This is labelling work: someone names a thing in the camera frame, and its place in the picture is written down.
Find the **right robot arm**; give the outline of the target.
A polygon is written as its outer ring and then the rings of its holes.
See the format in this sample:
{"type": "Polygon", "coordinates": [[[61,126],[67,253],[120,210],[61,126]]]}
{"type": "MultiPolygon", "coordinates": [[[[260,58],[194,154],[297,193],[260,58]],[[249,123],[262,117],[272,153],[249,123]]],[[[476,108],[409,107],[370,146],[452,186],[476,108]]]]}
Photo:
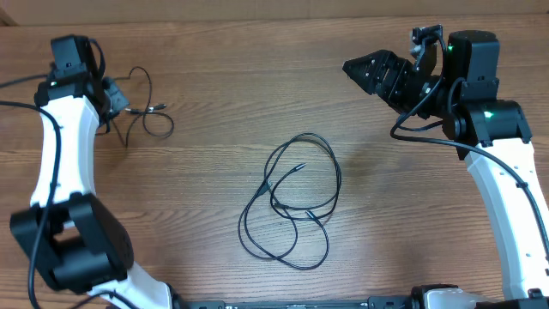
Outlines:
{"type": "Polygon", "coordinates": [[[343,71],[397,112],[390,135],[426,142],[412,116],[441,127],[486,206],[503,278],[501,300],[452,284],[416,286],[393,308],[545,308],[548,305],[548,208],[534,163],[532,131],[520,105],[498,98],[500,44],[494,33],[441,26],[411,32],[410,58],[379,50],[347,60],[343,71]]]}

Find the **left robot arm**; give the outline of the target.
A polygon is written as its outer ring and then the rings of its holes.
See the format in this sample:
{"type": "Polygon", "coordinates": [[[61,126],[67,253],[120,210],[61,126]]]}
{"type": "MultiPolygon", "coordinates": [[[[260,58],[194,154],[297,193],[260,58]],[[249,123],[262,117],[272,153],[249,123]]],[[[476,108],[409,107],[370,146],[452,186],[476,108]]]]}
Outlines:
{"type": "Polygon", "coordinates": [[[51,72],[40,76],[30,109],[43,125],[41,165],[30,207],[9,228],[29,259],[27,292],[39,305],[35,277],[55,291],[102,298],[114,308],[184,308],[175,289],[134,258],[124,226],[97,198],[94,141],[129,102],[106,76],[98,42],[70,34],[51,40],[51,72]]]}

